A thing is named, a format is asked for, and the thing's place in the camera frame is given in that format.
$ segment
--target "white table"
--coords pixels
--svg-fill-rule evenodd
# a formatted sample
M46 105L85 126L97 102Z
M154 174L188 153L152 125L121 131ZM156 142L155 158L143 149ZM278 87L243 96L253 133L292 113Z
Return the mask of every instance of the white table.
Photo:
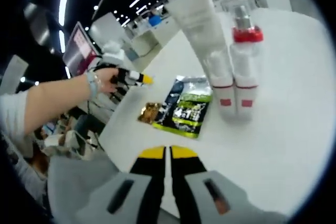
M219 14L228 42L231 24ZM257 9L253 18L265 34L265 73L250 123L223 121L216 100L198 139L140 123L146 102L163 102L177 75L203 74L180 31L151 62L148 88L133 88L100 136L100 144L121 171L129 171L144 149L187 146L208 170L217 170L243 188L250 202L291 216L306 201L327 164L335 126L334 51L317 20L297 13ZM167 159L161 207L179 216Z

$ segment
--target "monitor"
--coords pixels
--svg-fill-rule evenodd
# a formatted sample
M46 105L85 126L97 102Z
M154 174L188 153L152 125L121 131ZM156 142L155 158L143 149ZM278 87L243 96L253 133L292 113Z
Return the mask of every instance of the monitor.
M63 55L63 61L69 68L72 76L83 74L95 57L98 51L91 43L89 36L78 22L73 29Z

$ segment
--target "floor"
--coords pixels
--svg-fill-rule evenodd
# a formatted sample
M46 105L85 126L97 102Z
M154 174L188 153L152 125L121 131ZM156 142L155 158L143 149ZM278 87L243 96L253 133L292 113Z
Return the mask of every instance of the floor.
M151 63L151 61L155 58L156 55L161 51L162 47L160 44L157 44L147 55L140 57L132 63L137 71L143 72L146 67Z

